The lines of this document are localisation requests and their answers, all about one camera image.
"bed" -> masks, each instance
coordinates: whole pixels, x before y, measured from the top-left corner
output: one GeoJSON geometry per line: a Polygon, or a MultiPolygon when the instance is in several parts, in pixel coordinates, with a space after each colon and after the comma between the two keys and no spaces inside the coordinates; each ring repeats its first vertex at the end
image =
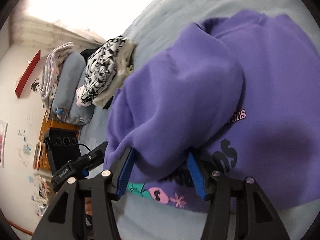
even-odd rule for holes
{"type": "MultiPolygon", "coordinates": [[[[124,36],[138,45],[134,55],[135,69],[170,46],[189,22],[231,16],[243,8],[264,12],[269,16],[288,14],[308,34],[320,52],[320,29],[301,0],[154,0],[124,32],[124,36]]],[[[109,110],[96,107],[90,123],[81,129],[79,143],[93,149],[105,141],[108,115],[109,110]]],[[[101,170],[102,166],[92,170],[90,177],[101,170]]],[[[200,239],[206,219],[206,214],[164,206],[131,193],[126,193],[113,206],[119,233],[124,240],[200,239]]],[[[299,240],[304,236],[319,210],[320,199],[317,199],[279,211],[291,240],[299,240]]],[[[232,215],[228,240],[233,239],[234,222],[232,215]]]]}

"silver bolt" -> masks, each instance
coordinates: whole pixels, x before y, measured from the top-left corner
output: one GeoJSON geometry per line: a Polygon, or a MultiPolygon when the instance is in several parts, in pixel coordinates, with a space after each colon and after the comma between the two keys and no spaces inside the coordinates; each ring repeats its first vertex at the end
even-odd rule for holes
{"type": "Polygon", "coordinates": [[[254,183],[254,178],[251,177],[247,177],[247,179],[245,180],[247,183],[249,184],[253,184],[254,183]]]}
{"type": "Polygon", "coordinates": [[[75,178],[75,177],[70,177],[70,178],[67,180],[67,182],[68,182],[69,184],[74,184],[74,183],[76,182],[76,178],[75,178]]]}
{"type": "Polygon", "coordinates": [[[101,175],[102,175],[103,177],[109,177],[109,176],[111,175],[111,171],[105,170],[105,171],[101,172],[101,175]]]}
{"type": "Polygon", "coordinates": [[[221,173],[220,173],[220,171],[213,171],[211,173],[211,175],[214,176],[214,177],[219,177],[221,175],[221,173]]]}

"green cartoon print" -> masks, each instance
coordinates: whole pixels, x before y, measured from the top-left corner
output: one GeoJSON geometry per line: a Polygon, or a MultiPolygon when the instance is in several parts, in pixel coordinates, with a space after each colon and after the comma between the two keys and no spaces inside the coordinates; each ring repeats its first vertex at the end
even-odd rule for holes
{"type": "Polygon", "coordinates": [[[150,195],[150,192],[148,190],[143,190],[144,184],[135,184],[129,182],[127,185],[127,191],[130,191],[138,196],[153,199],[150,195]]]}

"pink picture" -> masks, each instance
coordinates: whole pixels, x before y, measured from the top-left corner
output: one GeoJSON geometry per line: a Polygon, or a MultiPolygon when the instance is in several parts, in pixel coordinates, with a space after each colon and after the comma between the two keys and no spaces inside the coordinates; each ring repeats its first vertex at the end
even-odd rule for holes
{"type": "Polygon", "coordinates": [[[8,124],[0,120],[0,167],[3,167],[4,139],[8,124]]]}

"purple hoodie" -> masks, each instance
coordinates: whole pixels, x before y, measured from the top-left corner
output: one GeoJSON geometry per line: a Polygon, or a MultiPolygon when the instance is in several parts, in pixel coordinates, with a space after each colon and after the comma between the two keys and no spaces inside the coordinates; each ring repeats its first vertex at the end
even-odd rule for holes
{"type": "Polygon", "coordinates": [[[243,10],[189,24],[127,78],[108,124],[104,168],[139,151],[128,190],[206,211],[185,167],[201,147],[229,177],[254,177],[276,208],[320,197],[320,58],[287,15],[243,10]]]}

